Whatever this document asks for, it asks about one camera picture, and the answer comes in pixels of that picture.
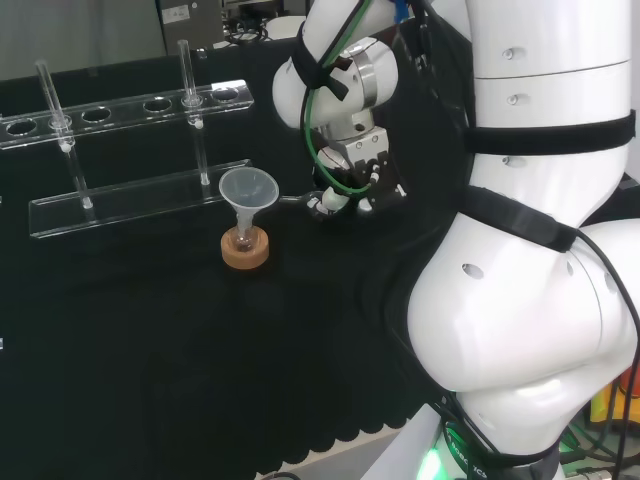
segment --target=green cable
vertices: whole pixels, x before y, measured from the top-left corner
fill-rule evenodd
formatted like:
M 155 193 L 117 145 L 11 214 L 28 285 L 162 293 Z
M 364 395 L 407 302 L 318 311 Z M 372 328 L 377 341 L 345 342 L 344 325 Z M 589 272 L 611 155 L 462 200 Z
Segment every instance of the green cable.
M 356 16 L 354 17 L 353 21 L 351 22 L 351 25 L 349 25 L 349 28 L 347 29 L 347 31 L 343 35 L 342 39 L 338 42 L 336 47 L 333 49 L 333 51 L 331 52 L 331 54 L 327 58 L 327 61 L 323 65 L 324 67 L 328 67 L 333 62 L 335 62 L 336 59 L 340 56 L 340 54 L 344 51 L 345 47 L 348 44 L 347 42 L 349 42 L 349 39 L 351 38 L 351 36 L 353 35 L 353 32 L 355 31 L 355 29 L 357 28 L 358 24 L 360 23 L 360 21 L 364 17 L 364 14 L 366 13 L 367 8 L 369 8 L 369 5 L 371 5 L 372 1 L 373 0 L 365 0 L 365 2 L 363 3 L 362 7 L 360 7 L 360 10 L 358 11 Z M 338 190 L 340 190 L 339 193 L 347 193 L 349 195 L 359 195 L 361 193 L 366 192 L 371 187 L 371 184 L 368 184 L 368 185 L 366 185 L 365 187 L 362 187 L 362 188 L 350 188 L 350 187 L 347 187 L 346 185 L 343 185 L 342 183 L 338 182 L 335 178 L 333 178 L 331 173 L 329 173 L 327 168 L 322 164 L 322 162 L 318 158 L 318 154 L 316 153 L 315 149 L 313 148 L 313 142 L 311 141 L 311 112 L 312 112 L 312 109 L 313 109 L 313 101 L 315 99 L 315 95 L 316 95 L 316 90 L 312 90 L 311 92 L 309 92 L 309 99 L 307 100 L 306 112 L 305 112 L 305 122 L 304 122 L 305 123 L 305 125 L 304 125 L 304 134 L 305 134 L 305 140 L 307 142 L 307 149 L 309 150 L 309 153 L 313 157 L 313 161 L 315 162 L 316 166 L 318 167 L 318 169 L 320 170 L 322 175 L 329 181 L 331 186 L 336 188 L 336 189 L 338 189 Z

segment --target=gray wall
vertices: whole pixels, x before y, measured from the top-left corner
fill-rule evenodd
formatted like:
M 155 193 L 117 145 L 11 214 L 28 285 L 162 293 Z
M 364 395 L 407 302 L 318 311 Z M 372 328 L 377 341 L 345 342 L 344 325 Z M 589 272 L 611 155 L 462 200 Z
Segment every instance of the gray wall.
M 0 80 L 164 54 L 154 0 L 0 0 Z

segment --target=cable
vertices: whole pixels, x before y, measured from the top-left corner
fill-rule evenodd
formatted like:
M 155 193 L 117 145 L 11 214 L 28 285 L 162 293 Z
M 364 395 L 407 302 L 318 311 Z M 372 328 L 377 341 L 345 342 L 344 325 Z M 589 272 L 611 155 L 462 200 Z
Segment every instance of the cable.
M 582 232 L 581 230 L 577 230 L 578 238 L 580 238 L 587 246 L 593 250 L 593 252 L 600 258 L 600 261 L 604 264 L 605 268 L 609 272 L 609 275 L 613 278 L 618 290 L 620 291 L 620 295 L 622 299 L 627 304 L 627 308 L 631 313 L 631 318 L 633 319 L 633 324 L 636 327 L 636 335 L 638 337 L 638 344 L 636 345 L 636 353 L 633 356 L 633 363 L 631 364 L 631 378 L 629 379 L 629 386 L 627 388 L 627 395 L 625 395 L 624 400 L 624 414 L 622 416 L 622 432 L 620 433 L 620 443 L 618 445 L 618 454 L 616 456 L 615 468 L 613 470 L 613 480 L 618 480 L 620 477 L 620 472 L 622 470 L 622 464 L 625 460 L 624 458 L 624 449 L 627 442 L 627 432 L 629 430 L 629 418 L 631 415 L 631 400 L 633 395 L 629 393 L 633 392 L 633 387 L 636 380 L 636 374 L 638 373 L 638 365 L 640 365 L 640 317 L 638 317 L 638 311 L 636 310 L 635 305 L 633 304 L 633 300 L 631 299 L 631 295 L 627 291 L 627 287 L 625 287 L 624 282 L 618 275 L 618 272 L 614 268 L 611 261 L 607 258 L 605 253 L 596 245 L 596 243 L 589 238 L 587 234 Z
M 331 64 L 333 64 L 340 53 L 344 50 L 346 45 L 348 44 L 349 39 L 353 35 L 356 27 L 364 17 L 364 14 L 371 5 L 372 0 L 359 0 L 356 7 L 353 9 L 345 23 L 342 25 L 338 35 L 334 38 L 333 42 L 327 49 L 327 52 L 323 55 L 318 63 L 320 63 L 323 67 L 328 68 Z M 318 158 L 318 154 L 313 147 L 313 142 L 311 140 L 311 113 L 313 109 L 313 100 L 315 97 L 315 90 L 306 89 L 304 98 L 302 101 L 302 108 L 300 112 L 300 131 L 302 134 L 302 139 L 304 144 L 307 146 L 307 150 L 313 161 L 322 174 L 322 176 L 327 180 L 331 186 L 337 191 L 337 193 L 346 194 L 347 196 L 353 195 L 361 195 L 365 193 L 370 185 L 367 185 L 362 188 L 351 188 L 342 183 L 338 182 L 331 173 L 325 168 L 320 159 Z
M 598 436 L 597 439 L 594 438 L 592 435 L 590 435 L 588 432 L 586 432 L 579 425 L 576 425 L 576 424 L 570 425 L 570 427 L 573 427 L 576 430 L 578 430 L 580 434 L 583 437 L 585 437 L 587 440 L 589 440 L 592 444 L 589 450 L 585 450 L 580 446 L 578 446 L 577 448 L 574 448 L 574 451 L 584 453 L 586 457 L 591 457 L 598 450 L 602 450 L 604 453 L 611 456 L 610 461 L 613 461 L 615 459 L 616 453 L 613 452 L 611 449 L 607 448 L 606 446 L 604 446 L 604 441 L 607 439 L 607 436 L 609 436 L 609 432 L 611 431 L 611 426 L 613 424 L 613 413 L 615 411 L 615 405 L 616 405 L 616 393 L 619 387 L 620 387 L 620 378 L 617 378 L 611 385 L 611 393 L 609 395 L 609 405 L 607 408 L 607 418 L 605 420 L 604 428 L 602 432 L 600 432 L 600 435 Z
M 445 25 L 444 20 L 438 13 L 435 11 L 433 6 L 431 6 L 431 0 L 420 0 L 422 2 L 422 6 L 424 10 L 427 12 L 429 19 L 433 20 L 433 22 L 438 26 L 442 33 L 442 37 L 444 39 L 444 44 L 446 49 L 449 52 L 449 56 L 453 61 L 453 67 L 455 68 L 460 80 L 462 81 L 462 90 L 463 90 L 463 102 L 465 111 L 467 114 L 467 121 L 470 127 L 475 127 L 475 101 L 473 98 L 473 73 L 465 72 L 465 68 L 460 63 L 460 59 L 456 54 L 454 42 L 449 35 L 449 28 Z

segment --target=black cable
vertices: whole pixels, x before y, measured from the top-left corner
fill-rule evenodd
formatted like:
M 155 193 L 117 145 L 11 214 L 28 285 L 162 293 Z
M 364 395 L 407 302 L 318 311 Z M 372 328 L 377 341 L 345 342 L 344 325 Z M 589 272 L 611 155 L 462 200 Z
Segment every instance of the black cable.
M 615 452 L 610 450 L 604 445 L 609 432 L 611 431 L 611 426 L 613 425 L 613 413 L 615 411 L 616 405 L 616 393 L 618 392 L 618 388 L 620 388 L 620 378 L 617 378 L 613 384 L 611 385 L 611 394 L 609 395 L 609 406 L 607 408 L 607 419 L 604 424 L 604 429 L 600 432 L 600 435 L 597 439 L 589 435 L 589 433 L 579 429 L 580 434 L 589 440 L 592 443 L 592 446 L 589 450 L 579 449 L 581 450 L 585 456 L 590 457 L 592 454 L 596 453 L 598 450 L 602 450 L 608 455 L 611 455 L 611 460 L 615 459 Z
M 578 238 L 580 238 L 587 246 L 593 250 L 593 252 L 600 258 L 600 261 L 604 264 L 605 268 L 609 272 L 609 275 L 613 278 L 618 290 L 620 291 L 620 295 L 622 299 L 627 304 L 627 308 L 631 313 L 631 318 L 633 319 L 633 324 L 636 327 L 636 335 L 638 337 L 638 345 L 636 345 L 636 353 L 633 356 L 633 363 L 631 364 L 631 378 L 629 379 L 629 386 L 627 388 L 627 394 L 625 395 L 624 400 L 624 414 L 622 416 L 622 432 L 620 433 L 620 443 L 618 445 L 618 454 L 616 456 L 615 468 L 613 470 L 613 480 L 618 480 L 620 477 L 620 471 L 623 468 L 624 458 L 624 449 L 627 442 L 627 432 L 629 430 L 629 418 L 631 415 L 631 400 L 633 399 L 633 387 L 636 380 L 636 374 L 638 373 L 638 365 L 640 365 L 640 317 L 638 317 L 638 311 L 636 310 L 635 305 L 633 304 L 633 300 L 631 299 L 631 295 L 627 291 L 627 287 L 625 287 L 624 282 L 618 275 L 618 272 L 614 268 L 611 261 L 607 258 L 605 253 L 596 245 L 596 243 L 589 238 L 581 230 L 577 231 Z
M 467 113 L 467 120 L 469 127 L 475 127 L 475 100 L 473 96 L 473 71 L 466 72 L 465 67 L 460 63 L 460 59 L 455 51 L 454 41 L 450 36 L 449 27 L 445 24 L 440 15 L 437 14 L 435 9 L 431 6 L 430 0 L 420 0 L 424 10 L 427 12 L 429 19 L 431 19 L 440 29 L 444 44 L 449 52 L 449 56 L 453 61 L 453 67 L 455 68 L 460 81 L 462 82 L 463 101 L 464 107 Z
M 353 21 L 353 19 L 356 17 L 358 12 L 364 5 L 364 1 L 365 0 L 358 0 L 358 3 L 353 8 L 351 13 L 347 17 L 347 19 L 344 21 L 344 23 L 342 24 L 342 27 L 340 27 L 340 30 L 338 31 L 334 39 L 331 41 L 331 44 L 329 45 L 327 50 L 324 52 L 324 55 L 322 55 L 322 58 L 318 61 L 319 65 L 324 65 L 326 61 L 329 59 L 329 55 L 331 55 L 331 52 L 333 52 L 333 50 L 336 48 L 336 46 L 338 45 L 338 42 L 340 42 L 340 40 L 342 39 L 342 36 L 348 30 L 349 25 L 351 25 L 351 22 Z M 307 104 L 309 102 L 310 94 L 311 94 L 311 89 L 309 87 L 305 88 L 304 96 L 302 98 L 302 107 L 300 109 L 300 138 L 302 139 L 302 145 L 305 146 L 304 148 L 305 152 L 307 152 L 307 148 L 306 148 L 307 139 L 305 135 L 305 113 L 307 111 Z

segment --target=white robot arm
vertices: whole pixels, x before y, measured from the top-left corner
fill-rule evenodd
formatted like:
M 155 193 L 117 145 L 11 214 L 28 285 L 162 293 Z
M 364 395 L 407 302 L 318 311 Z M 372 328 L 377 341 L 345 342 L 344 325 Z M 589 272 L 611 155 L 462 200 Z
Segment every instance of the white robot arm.
M 316 60 L 357 3 L 316 0 L 303 35 Z M 564 127 L 629 116 L 631 0 L 467 0 L 467 7 L 478 127 Z M 374 0 L 351 40 L 391 25 L 394 13 L 388 0 Z M 380 104 L 393 93 L 397 70 L 386 47 L 374 58 Z M 354 69 L 334 70 L 349 94 L 340 102 L 321 89 L 313 126 L 367 107 L 366 85 Z M 304 91 L 291 61 L 283 65 L 274 101 L 294 128 Z M 579 228 L 613 193 L 627 156 L 627 145 L 567 155 L 478 154 L 470 184 Z M 640 221 L 583 232 L 640 305 Z M 631 365 L 637 345 L 627 304 L 582 240 L 559 253 L 463 214 L 414 287 L 408 326 L 425 370 L 459 392 L 484 438 L 516 456 L 552 448 L 578 410 Z M 449 475 L 464 476 L 443 449 Z M 559 466 L 553 473 L 564 478 Z

